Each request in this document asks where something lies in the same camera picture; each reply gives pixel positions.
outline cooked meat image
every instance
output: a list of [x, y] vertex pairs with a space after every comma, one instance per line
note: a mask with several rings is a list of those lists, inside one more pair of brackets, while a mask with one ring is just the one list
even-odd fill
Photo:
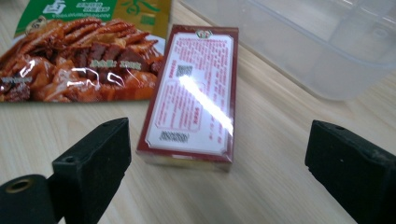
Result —
[[163, 56], [133, 24], [49, 21], [0, 58], [0, 102], [148, 99]]

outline metal screw hole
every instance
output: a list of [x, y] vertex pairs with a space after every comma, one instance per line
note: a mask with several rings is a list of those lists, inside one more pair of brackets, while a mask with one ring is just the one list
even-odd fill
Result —
[[21, 191], [24, 191], [26, 189], [29, 189], [30, 186], [32, 186], [33, 180], [32, 179], [21, 179], [19, 181], [16, 181], [12, 184], [10, 184], [6, 188], [7, 193], [18, 193]]
[[65, 162], [69, 162], [69, 163], [73, 163], [73, 162], [76, 161], [76, 158], [74, 158], [74, 157], [66, 157], [66, 158], [64, 158], [64, 161]]

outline plastic food bag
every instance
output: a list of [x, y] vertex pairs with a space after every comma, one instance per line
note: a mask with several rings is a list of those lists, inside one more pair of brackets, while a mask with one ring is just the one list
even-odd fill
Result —
[[0, 102], [149, 99], [171, 0], [32, 0], [0, 58]]

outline red border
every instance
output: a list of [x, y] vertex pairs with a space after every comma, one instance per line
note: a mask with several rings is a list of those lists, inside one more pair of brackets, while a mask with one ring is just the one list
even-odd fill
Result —
[[[186, 26], [186, 25], [178, 25], [175, 24], [172, 27], [170, 38], [165, 48], [164, 57], [167, 58], [169, 53], [169, 49], [172, 45], [174, 35], [177, 33], [195, 33], [197, 30], [210, 30], [213, 35], [229, 35], [233, 38], [233, 65], [232, 65], [232, 78], [231, 78], [231, 95], [230, 95], [230, 115], [233, 120], [233, 134], [234, 134], [234, 125], [235, 125], [235, 95], [236, 95], [236, 69], [237, 69], [237, 58], [238, 58], [238, 28], [235, 27], [212, 27], [212, 26]], [[193, 160], [200, 161], [216, 161], [216, 162], [233, 162], [233, 134], [228, 135], [227, 142], [227, 151], [222, 156], [210, 155], [210, 154], [201, 154], [201, 153], [191, 153], [185, 151], [178, 150], [168, 150], [168, 149], [158, 149], [154, 147], [149, 147], [146, 143], [146, 135], [149, 128], [149, 122], [152, 116], [152, 110], [157, 101], [157, 95], [160, 87], [160, 83], [163, 79], [163, 70], [165, 68], [166, 63], [163, 64], [156, 83], [156, 89], [154, 94], [152, 95], [152, 100], [148, 106], [148, 113], [146, 115], [146, 119], [143, 125], [142, 133], [140, 135], [140, 139], [137, 145], [136, 153], [137, 154], [146, 154], [146, 155], [159, 155], [159, 156], [185, 156], [191, 157]]]

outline black rubber pad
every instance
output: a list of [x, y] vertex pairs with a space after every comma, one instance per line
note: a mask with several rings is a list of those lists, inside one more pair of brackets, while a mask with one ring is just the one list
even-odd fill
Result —
[[343, 127], [314, 120], [305, 165], [358, 223], [396, 223], [394, 155]]

